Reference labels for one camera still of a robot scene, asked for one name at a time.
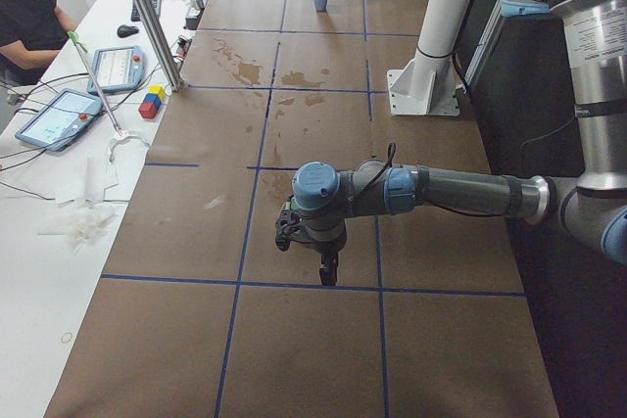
yellow block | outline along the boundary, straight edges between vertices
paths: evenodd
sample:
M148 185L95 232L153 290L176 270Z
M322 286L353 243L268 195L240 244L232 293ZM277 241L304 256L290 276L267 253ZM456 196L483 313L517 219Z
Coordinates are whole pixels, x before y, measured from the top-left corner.
M151 85L148 89L148 93L154 93L155 95L158 95L162 103L166 99L166 90L161 85Z

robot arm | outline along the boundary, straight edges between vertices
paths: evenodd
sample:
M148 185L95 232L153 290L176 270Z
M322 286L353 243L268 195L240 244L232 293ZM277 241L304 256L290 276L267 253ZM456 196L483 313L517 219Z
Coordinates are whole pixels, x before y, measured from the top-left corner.
M393 151L387 162L368 160L355 171L308 163L296 172L294 196L276 221L275 241L283 251L297 242L319 252L322 284L336 282L338 254L347 238L346 217L394 215L422 205L465 215L547 222L627 264L627 0L503 0L503 4L504 15L552 12L564 21L586 171L576 179L520 179L393 166ZM421 70L424 55L418 53L413 75ZM431 78L438 77L431 73ZM405 88L411 94L415 87Z

water stain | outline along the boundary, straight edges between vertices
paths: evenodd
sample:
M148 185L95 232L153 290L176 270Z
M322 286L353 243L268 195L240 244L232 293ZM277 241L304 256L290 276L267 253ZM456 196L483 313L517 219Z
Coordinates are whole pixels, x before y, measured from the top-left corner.
M290 98L286 98L285 100L281 100L280 102L278 102L278 104L279 105L292 105L295 101L296 101L295 98L290 97Z
M233 58L237 58L240 61L243 61L242 57L239 54L233 53L233 48L226 44L226 41L220 38L214 38L214 41L219 44L219 47L214 51L218 53L222 53L222 55L228 60L233 61Z
M262 66L257 66L255 63L257 60L253 60L252 63L246 63L244 58L233 51L233 48L229 46L226 41L220 38L214 38L214 41L218 44L218 47L214 51L221 53L231 66L225 67L230 70L233 77L244 85L261 85L260 73L263 69ZM232 71L233 67L237 68L237 72Z
M285 172L273 171L264 178L267 193L281 203L290 194L292 178Z
M276 148L276 144L274 144L274 149L272 150L272 161L277 166L281 165L281 156L279 156L278 154L278 149Z
M238 73L234 73L233 76L245 85L260 85L259 75L262 71L261 66L255 66L254 64L239 63L237 65Z
M318 103L324 103L324 97L320 93L310 93L305 97L305 105L308 107L317 105Z
M219 205L221 205L222 203L224 203L224 195L222 196L218 196L217 198L215 198L213 201L211 201L210 203L207 203L204 205L205 209L213 209L213 208L217 208Z
M299 88L317 88L324 82L309 82L305 79L305 75L302 72L294 72L290 70L290 73L281 77L283 85L294 85Z

black cable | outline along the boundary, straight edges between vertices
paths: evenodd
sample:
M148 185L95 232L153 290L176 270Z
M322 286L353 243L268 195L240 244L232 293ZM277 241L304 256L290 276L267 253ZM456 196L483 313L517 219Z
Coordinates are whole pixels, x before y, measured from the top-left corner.
M565 122L561 126L557 127L553 131L550 131L550 132L548 132L546 134L543 134L541 136L538 136L538 137L532 137L531 139L527 139L522 144L520 144L520 148L519 148L518 152L520 153L520 166L522 168L523 174L526 174L526 172L527 172L527 169L525 168L526 167L526 164L525 164L525 147L528 146L529 144L533 144L535 142L542 141L543 139L546 139L548 137L551 137L551 136L554 136L554 135L558 134L559 132L561 132L564 129L566 129L570 124L572 124L575 121L575 119L576 119L575 116L572 116L567 122Z
M122 105L126 100L128 100L128 98L135 92L141 90L142 88L144 88L144 86L146 85L146 83L148 83L148 81L150 81L150 79L152 78L152 76L155 74L155 72L157 70L159 70L161 68L161 65L156 65L153 67L153 69L151 70L151 72L146 76L146 78L144 78L141 82L139 82L137 84L137 86L135 88L133 88L130 92L128 92L126 94L126 96L124 98L122 98L119 102L117 102L115 105L111 106L111 111L114 112L115 110L117 110L120 105Z
M448 212L453 212L459 215L465 215L466 217L503 217L504 216L504 214L483 214L480 212L466 212L465 210L453 209L448 206L440 205L431 200L425 199L424 201L430 204L431 206L435 206L436 208L447 210Z
M361 191L359 191L356 195L355 195L355 201L357 200L357 198L359 196L361 196L363 193L365 193L368 189L370 189L370 187L372 185L374 185L374 183L376 182L376 180L379 179L379 177L388 169L392 166L392 159L394 158L394 155L396 154L396 144L394 142L391 142L390 144L388 144L388 160L387 162L383 165L383 167L379 170L379 172L374 175L374 177L368 181L368 183L362 188Z
M39 110L36 110L35 108L23 107L23 108L18 108L17 110L15 110L13 112L13 115L16 115L18 113L24 113L24 112L31 112L31 113L29 113L30 115L36 115L37 113L39 113Z
M39 193L35 193L34 191L25 190L24 188L18 188L17 186L12 186L12 185L10 185L8 183L5 183L3 181L0 181L0 185L6 186L7 188L11 188L12 190L21 191L22 193L27 193L27 194L29 194L31 196L39 198L40 200L54 201L54 198L46 198L45 196L42 196Z
M8 90L9 92L13 93L14 95L18 95L18 96L24 98L24 94L18 92L15 88L13 88L11 85L9 85L6 82L3 82L2 80L0 80L0 87Z
M20 162L20 163L15 163L15 164L13 164L13 165L9 165L9 166L2 167L2 168L0 168L0 171L7 171L7 170L10 170L10 169L12 169L12 168L16 168L16 167L18 167L18 166L24 165L25 163L29 163L30 161L34 161L36 158L38 158L38 157L39 157L39 156L41 156L43 153L45 153L45 152L46 152L46 150L47 150L47 149L42 149L42 150L41 150L41 152L40 152L39 154L37 154L37 155L35 155L35 156L32 156L30 159L27 159L27 160L25 160L25 161L23 161L23 162Z
M6 186L7 188L10 188L10 189L15 190L15 191L20 191L22 193L26 193L26 194L31 195L31 196L39 199L39 200L42 200L42 201L55 201L56 200L56 198L47 198L47 197L45 197L43 195L40 195L39 193L36 193L34 191L25 190L24 188L18 188L17 186L10 185L9 183L5 183L3 181L0 181L0 185ZM124 204L130 203L130 200L102 200L102 202L103 203L111 203L112 205L124 205Z
M66 78L72 78L72 77L86 77L87 75L89 75L87 72L79 72L79 73L70 73L68 75L62 75L60 77L56 77L56 78L52 78L46 82L43 82L41 80L39 80L39 84L35 85L30 91L28 91L28 93L26 93L24 95L24 98L27 100L28 97L30 97L30 95L37 89L44 87L44 86L49 86L50 83L52 82L58 82L59 80L64 80Z
M61 141L66 141L68 139L73 139L74 137L76 137L80 132L82 131L82 129L77 130L76 132L70 134L69 136L66 137L62 137L57 139L54 142L51 142L50 144L46 144L45 146L39 146L39 147L35 147L33 149L26 149L24 151L19 151L19 152L15 152L13 154L10 154L8 156L0 156L0 159L8 159L9 157L14 157L14 156L18 156L20 154L26 154L28 152L36 152L36 151L42 151L39 154L37 154L35 157L28 159L27 161L24 161L22 163L17 163L15 165L11 165L11 166L6 166L4 168L0 168L0 171L4 171L4 170L8 170L10 168L15 168L16 166L20 166L20 165L24 165L25 163L28 163L30 161L32 161L33 159L35 159L36 157L39 157L41 154L43 154L44 152L46 152L48 150L49 147L54 146L55 144L61 142Z

white mounting bracket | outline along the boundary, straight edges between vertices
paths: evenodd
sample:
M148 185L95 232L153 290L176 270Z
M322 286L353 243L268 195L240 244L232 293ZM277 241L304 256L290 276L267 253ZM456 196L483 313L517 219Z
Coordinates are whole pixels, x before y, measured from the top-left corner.
M392 115L433 115L458 116L459 104L456 98L456 81L451 68L443 71L444 78L439 82L438 72L430 70L422 79L422 96L412 93L414 59L403 70L388 70L388 94Z

